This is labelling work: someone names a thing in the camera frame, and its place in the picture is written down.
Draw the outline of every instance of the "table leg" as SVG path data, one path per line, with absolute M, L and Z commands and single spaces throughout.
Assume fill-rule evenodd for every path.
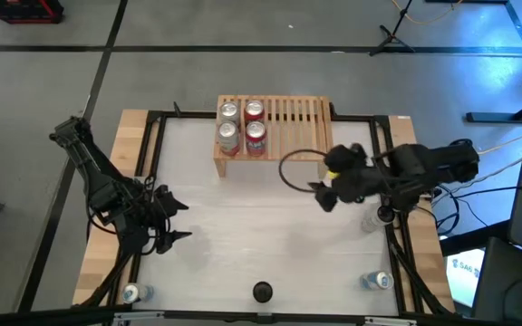
M 225 177 L 227 172 L 227 162 L 223 159 L 213 158 L 215 160 L 215 166 L 217 167 L 218 177 Z

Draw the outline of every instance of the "red soda can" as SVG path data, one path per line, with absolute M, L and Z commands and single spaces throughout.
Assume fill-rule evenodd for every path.
M 225 155 L 235 156 L 240 150 L 239 129 L 231 121 L 223 122 L 218 126 L 218 144 Z
M 260 101 L 250 101 L 245 107 L 245 124 L 251 121 L 261 121 L 265 119 L 265 108 Z
M 260 156 L 265 153 L 266 136 L 263 122 L 253 121 L 246 126 L 246 151 L 249 155 Z

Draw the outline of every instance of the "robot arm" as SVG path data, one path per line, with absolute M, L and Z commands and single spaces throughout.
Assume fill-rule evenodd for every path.
M 113 224 L 124 252 L 139 253 L 150 239 L 149 228 L 154 229 L 158 254 L 190 235 L 170 232 L 169 224 L 170 217 L 188 207 L 166 185 L 152 192 L 152 185 L 123 176 L 94 144 L 88 121 L 71 117 L 55 128 L 50 139 L 66 150 L 82 175 L 88 218 L 96 216 L 103 225 Z
M 332 186 L 309 184 L 323 210 L 332 211 L 338 198 L 352 203 L 382 194 L 391 200 L 395 210 L 410 212 L 420 195 L 437 185 L 467 182 L 479 172 L 479 155 L 465 139 L 437 149 L 400 145 L 372 158 L 373 167 L 367 166 L 366 159 L 360 144 L 352 144 L 349 149 L 339 145 L 326 154 L 324 164 L 336 174 Z

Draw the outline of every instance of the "gray floor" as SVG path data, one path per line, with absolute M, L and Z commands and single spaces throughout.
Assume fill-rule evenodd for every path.
M 59 25 L 0 22 L 0 44 L 103 45 L 119 1 L 63 0 Z M 512 0 L 522 21 L 522 0 Z M 449 5 L 415 0 L 411 15 L 430 19 Z M 129 1 L 120 45 L 375 45 L 379 24 L 393 25 L 390 0 Z M 430 25 L 405 22 L 399 36 L 416 46 L 522 46 L 502 5 L 462 5 Z M 47 139 L 82 114 L 100 53 L 0 53 L 0 312 L 15 309 L 65 161 Z M 522 56 L 348 53 L 114 53 L 92 115 L 106 153 L 124 109 L 214 110 L 221 93 L 323 94 L 340 113 L 411 115 L 418 140 L 444 146 L 469 137 L 487 149 L 522 127 L 469 125 L 470 110 L 522 108 Z M 481 157 L 486 174 L 522 155 L 522 140 Z M 518 166 L 472 189 L 517 182 Z M 487 223 L 508 219 L 514 193 L 470 197 Z M 448 201 L 435 212 L 453 210 Z M 480 227 L 466 207 L 455 234 Z M 68 307 L 85 248 L 82 181 L 76 175 L 34 303 Z

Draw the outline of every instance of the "small cylinder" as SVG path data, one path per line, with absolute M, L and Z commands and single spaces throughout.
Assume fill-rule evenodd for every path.
M 240 129 L 241 126 L 241 109 L 233 101 L 225 102 L 219 108 L 222 122 L 233 122 Z
M 249 155 L 260 156 L 266 151 L 266 129 L 259 121 L 253 121 L 246 126 L 246 151 Z
M 366 214 L 362 221 L 362 230 L 374 232 L 394 220 L 394 210 L 390 206 L 380 206 L 375 212 Z
M 217 141 L 223 154 L 235 156 L 241 149 L 239 138 L 239 130 L 235 123 L 227 121 L 218 126 Z
M 264 122 L 265 107 L 261 101 L 250 101 L 245 107 L 245 124 L 248 125 L 253 121 Z
M 360 277 L 360 285 L 366 290 L 388 290 L 394 285 L 394 277 L 385 271 L 365 273 Z
M 122 291 L 122 299 L 124 303 L 146 302 L 152 298 L 154 288 L 148 285 L 138 283 L 129 283 Z

